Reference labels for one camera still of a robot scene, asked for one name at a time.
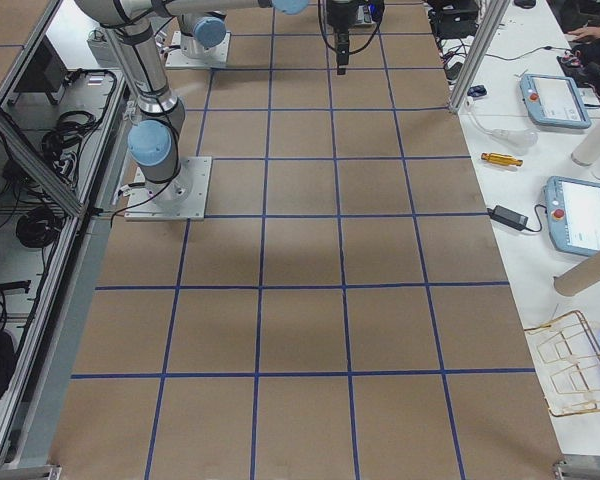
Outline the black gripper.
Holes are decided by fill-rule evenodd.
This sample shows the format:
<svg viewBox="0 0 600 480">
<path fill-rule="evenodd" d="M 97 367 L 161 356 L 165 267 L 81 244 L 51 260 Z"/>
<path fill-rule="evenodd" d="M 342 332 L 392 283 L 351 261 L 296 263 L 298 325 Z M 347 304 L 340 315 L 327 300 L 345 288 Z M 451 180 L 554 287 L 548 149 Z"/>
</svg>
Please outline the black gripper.
<svg viewBox="0 0 600 480">
<path fill-rule="evenodd" d="M 326 1 L 327 24 L 334 31 L 336 73 L 345 75 L 350 58 L 349 30 L 356 22 L 356 2 L 350 0 Z"/>
</svg>

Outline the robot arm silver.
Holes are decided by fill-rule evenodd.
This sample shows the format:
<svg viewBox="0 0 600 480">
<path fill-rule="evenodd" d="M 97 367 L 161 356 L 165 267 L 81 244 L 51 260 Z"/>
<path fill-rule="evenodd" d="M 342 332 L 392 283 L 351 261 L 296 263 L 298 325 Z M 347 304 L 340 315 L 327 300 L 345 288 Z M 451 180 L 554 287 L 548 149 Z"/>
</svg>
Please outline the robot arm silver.
<svg viewBox="0 0 600 480">
<path fill-rule="evenodd" d="M 202 56 L 220 45 L 227 34 L 224 14 L 189 13 L 178 16 L 180 48 L 188 58 Z"/>
</svg>

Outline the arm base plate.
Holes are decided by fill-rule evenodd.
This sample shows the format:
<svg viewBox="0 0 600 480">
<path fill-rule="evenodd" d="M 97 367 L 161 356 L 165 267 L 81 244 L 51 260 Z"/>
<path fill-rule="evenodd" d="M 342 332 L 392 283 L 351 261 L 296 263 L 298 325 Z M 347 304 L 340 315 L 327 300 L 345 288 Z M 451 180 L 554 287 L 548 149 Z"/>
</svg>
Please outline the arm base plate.
<svg viewBox="0 0 600 480">
<path fill-rule="evenodd" d="M 179 175 L 165 191 L 149 182 L 129 193 L 131 207 L 123 212 L 130 221 L 175 221 L 205 218 L 206 202 L 211 178 L 212 158 L 183 157 Z"/>
<path fill-rule="evenodd" d="M 176 30 L 166 49 L 167 69 L 224 69 L 227 66 L 231 32 L 216 46 L 204 47 L 195 38 L 182 38 Z"/>
</svg>

